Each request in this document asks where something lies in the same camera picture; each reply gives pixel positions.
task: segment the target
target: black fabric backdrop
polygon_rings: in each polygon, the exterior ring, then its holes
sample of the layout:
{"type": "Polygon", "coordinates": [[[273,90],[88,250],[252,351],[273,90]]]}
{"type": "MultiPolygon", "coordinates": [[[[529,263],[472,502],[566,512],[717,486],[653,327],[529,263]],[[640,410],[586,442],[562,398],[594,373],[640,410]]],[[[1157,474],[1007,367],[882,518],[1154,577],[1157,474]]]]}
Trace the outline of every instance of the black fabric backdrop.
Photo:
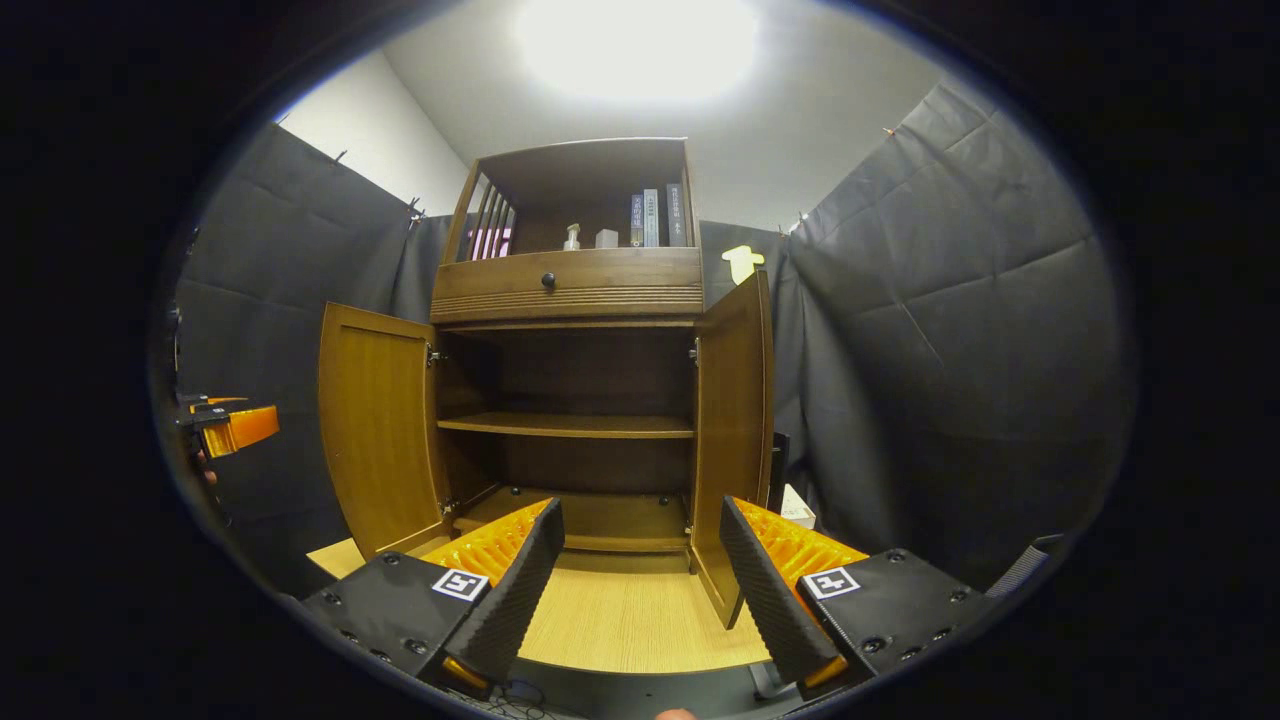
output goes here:
{"type": "MultiPolygon", "coordinates": [[[[211,201],[178,300],[182,384],[280,409],[282,432],[214,462],[233,533],[278,587],[348,536],[324,462],[315,364],[326,301],[428,322],[449,218],[403,202],[271,126],[211,201]]],[[[776,429],[819,528],[909,547],[987,587],[1037,536],[1078,528],[1134,404],[1116,278],[1046,156],[943,81],[790,237],[703,222],[765,256],[776,429]]]]}

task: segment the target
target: cabinet door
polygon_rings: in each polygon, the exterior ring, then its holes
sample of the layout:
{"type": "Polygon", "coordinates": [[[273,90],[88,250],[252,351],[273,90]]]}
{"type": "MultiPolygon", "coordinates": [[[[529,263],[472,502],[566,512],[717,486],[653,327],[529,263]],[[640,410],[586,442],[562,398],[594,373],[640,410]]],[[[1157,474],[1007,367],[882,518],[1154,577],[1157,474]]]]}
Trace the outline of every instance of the cabinet door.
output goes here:
{"type": "Polygon", "coordinates": [[[320,432],[329,477],[366,559],[449,533],[426,366],[435,331],[330,302],[320,336],[320,432]]]}
{"type": "Polygon", "coordinates": [[[694,569],[726,628],[742,593],[719,541],[726,495],[764,505],[773,450],[773,331],[763,270],[698,322],[698,470],[694,569]]]}

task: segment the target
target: book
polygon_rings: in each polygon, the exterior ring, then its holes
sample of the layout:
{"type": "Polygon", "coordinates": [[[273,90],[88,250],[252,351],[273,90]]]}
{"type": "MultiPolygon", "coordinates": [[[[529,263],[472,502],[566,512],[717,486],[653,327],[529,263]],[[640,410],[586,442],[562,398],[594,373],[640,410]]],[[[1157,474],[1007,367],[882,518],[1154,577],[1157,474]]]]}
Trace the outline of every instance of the book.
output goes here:
{"type": "Polygon", "coordinates": [[[644,245],[644,196],[631,196],[631,247],[644,245]]]}
{"type": "Polygon", "coordinates": [[[658,247],[658,191],[644,191],[644,246],[658,247]]]}
{"type": "Polygon", "coordinates": [[[667,245],[686,247],[685,240],[685,197],[678,182],[667,183],[667,245]]]}

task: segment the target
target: top shelf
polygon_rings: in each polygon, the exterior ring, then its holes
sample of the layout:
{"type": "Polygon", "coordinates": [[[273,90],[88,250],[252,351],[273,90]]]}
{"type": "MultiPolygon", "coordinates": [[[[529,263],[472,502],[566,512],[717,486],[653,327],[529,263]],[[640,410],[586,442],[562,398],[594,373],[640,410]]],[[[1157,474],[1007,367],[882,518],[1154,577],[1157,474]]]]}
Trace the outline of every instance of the top shelf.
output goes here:
{"type": "Polygon", "coordinates": [[[509,436],[605,439],[681,439],[694,437],[684,418],[666,415],[553,415],[549,413],[479,413],[439,420],[447,430],[509,436]]]}

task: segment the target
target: white wall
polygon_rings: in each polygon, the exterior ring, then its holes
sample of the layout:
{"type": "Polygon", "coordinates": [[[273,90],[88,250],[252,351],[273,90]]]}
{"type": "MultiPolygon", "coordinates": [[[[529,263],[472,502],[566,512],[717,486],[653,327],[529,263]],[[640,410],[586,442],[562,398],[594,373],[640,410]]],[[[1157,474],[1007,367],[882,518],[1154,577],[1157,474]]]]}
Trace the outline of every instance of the white wall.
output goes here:
{"type": "Polygon", "coordinates": [[[381,50],[316,86],[280,127],[428,215],[452,215],[468,168],[444,141],[381,50]]]}

